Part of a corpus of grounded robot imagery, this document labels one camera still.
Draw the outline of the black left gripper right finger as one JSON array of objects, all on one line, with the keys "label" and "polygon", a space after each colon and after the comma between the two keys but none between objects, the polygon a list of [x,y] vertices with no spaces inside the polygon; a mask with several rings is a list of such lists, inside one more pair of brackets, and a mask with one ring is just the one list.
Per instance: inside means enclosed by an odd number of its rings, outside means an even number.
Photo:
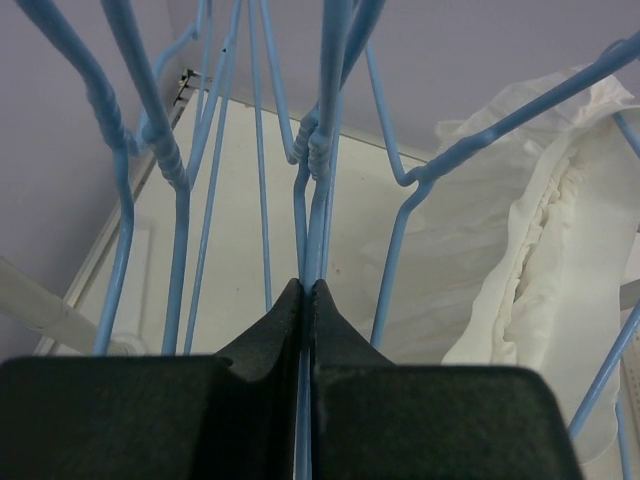
[{"label": "black left gripper right finger", "polygon": [[317,479],[578,479],[550,388],[506,366],[399,365],[311,297],[312,468]]}]

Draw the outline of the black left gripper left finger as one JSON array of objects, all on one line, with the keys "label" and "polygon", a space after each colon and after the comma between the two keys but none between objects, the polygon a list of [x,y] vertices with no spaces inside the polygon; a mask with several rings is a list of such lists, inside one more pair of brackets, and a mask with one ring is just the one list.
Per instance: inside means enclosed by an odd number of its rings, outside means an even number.
[{"label": "black left gripper left finger", "polygon": [[216,353],[1,367],[5,479],[289,479],[303,290]]}]

